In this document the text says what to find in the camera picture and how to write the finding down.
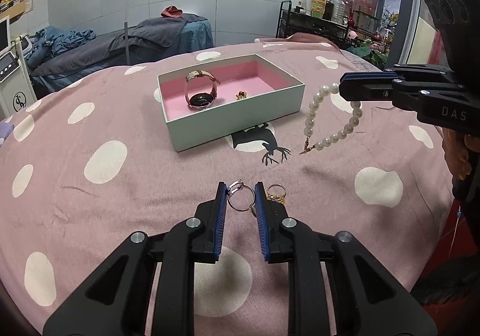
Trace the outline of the silver bangle with charm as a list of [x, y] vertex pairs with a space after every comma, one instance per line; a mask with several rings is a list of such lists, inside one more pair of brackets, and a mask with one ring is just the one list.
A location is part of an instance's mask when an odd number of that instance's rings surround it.
[[227, 202], [237, 212], [248, 212], [255, 206], [256, 193], [239, 179], [227, 187]]

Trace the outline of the black trolley rack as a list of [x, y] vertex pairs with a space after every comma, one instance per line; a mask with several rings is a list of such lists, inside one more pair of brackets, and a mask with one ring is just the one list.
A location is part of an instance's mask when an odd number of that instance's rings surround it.
[[358, 47], [375, 38], [374, 34], [361, 28], [296, 12], [290, 0], [283, 1], [278, 14], [276, 38], [287, 38], [298, 32], [324, 37], [341, 49]]

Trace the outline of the green bottle on trolley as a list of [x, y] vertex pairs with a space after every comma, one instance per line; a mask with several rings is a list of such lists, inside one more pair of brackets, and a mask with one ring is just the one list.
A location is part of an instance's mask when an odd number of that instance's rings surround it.
[[326, 0], [311, 0], [311, 16], [322, 19], [326, 10]]

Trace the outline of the gold charm cluster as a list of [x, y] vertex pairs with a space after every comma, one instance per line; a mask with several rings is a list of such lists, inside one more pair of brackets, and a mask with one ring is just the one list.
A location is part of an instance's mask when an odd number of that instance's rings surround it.
[[[286, 188], [280, 183], [271, 184], [264, 189], [265, 196], [268, 200], [278, 202], [280, 204], [285, 204], [287, 197]], [[260, 202], [260, 197], [254, 193], [255, 203], [250, 207], [251, 214], [256, 217], [256, 205]]]

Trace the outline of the mint box pink lining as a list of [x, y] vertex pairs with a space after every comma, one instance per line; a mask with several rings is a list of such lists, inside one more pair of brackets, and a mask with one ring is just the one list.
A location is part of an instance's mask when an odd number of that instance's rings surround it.
[[[190, 110], [185, 76], [206, 70], [219, 79], [218, 98], [208, 109]], [[180, 152], [300, 111], [305, 84], [258, 54], [219, 58], [157, 76], [163, 117]], [[237, 100], [244, 91], [247, 98]]]

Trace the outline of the red cloth on bed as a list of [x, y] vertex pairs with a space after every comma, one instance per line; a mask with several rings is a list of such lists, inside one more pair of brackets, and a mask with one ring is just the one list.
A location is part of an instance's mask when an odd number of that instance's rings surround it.
[[161, 12], [163, 18], [179, 19], [182, 17], [183, 11], [176, 6], [168, 6]]

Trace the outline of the white beauty machine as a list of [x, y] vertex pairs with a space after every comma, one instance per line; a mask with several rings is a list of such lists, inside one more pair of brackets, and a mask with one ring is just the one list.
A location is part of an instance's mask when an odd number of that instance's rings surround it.
[[10, 17], [1, 18], [0, 100], [1, 120], [32, 105], [37, 97], [24, 54], [32, 49], [28, 36], [13, 37]]

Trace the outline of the crumpled blue duvet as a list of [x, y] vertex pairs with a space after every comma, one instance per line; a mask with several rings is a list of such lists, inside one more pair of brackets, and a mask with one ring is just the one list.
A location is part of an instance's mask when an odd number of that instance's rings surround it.
[[29, 38], [32, 39], [32, 50], [27, 54], [25, 62], [28, 68], [35, 69], [49, 59], [85, 45], [96, 38], [96, 33], [90, 29], [63, 30], [48, 26]]

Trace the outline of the gold heart earring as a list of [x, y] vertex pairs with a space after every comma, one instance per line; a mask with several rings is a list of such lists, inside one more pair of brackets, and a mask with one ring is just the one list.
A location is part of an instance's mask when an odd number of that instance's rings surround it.
[[247, 98], [247, 93], [244, 92], [244, 91], [240, 91], [237, 95], [236, 95], [236, 99], [237, 100], [242, 100], [242, 99], [246, 99]]

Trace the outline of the purple floral cloth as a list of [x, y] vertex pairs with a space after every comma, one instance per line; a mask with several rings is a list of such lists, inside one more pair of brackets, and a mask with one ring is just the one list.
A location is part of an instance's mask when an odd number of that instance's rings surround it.
[[0, 123], [0, 146], [3, 146], [15, 126], [12, 123]]

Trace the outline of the pink polka dot bedsheet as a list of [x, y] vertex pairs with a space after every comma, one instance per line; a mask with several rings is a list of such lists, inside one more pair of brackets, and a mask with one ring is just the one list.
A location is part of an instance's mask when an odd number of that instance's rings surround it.
[[420, 276], [452, 205], [439, 132], [366, 102], [354, 133], [306, 154], [303, 107], [178, 153], [157, 78], [203, 58], [101, 70], [9, 119], [1, 281], [35, 330], [129, 234], [165, 232], [239, 179], [285, 189], [289, 215], [316, 231], [352, 232], [404, 287]]

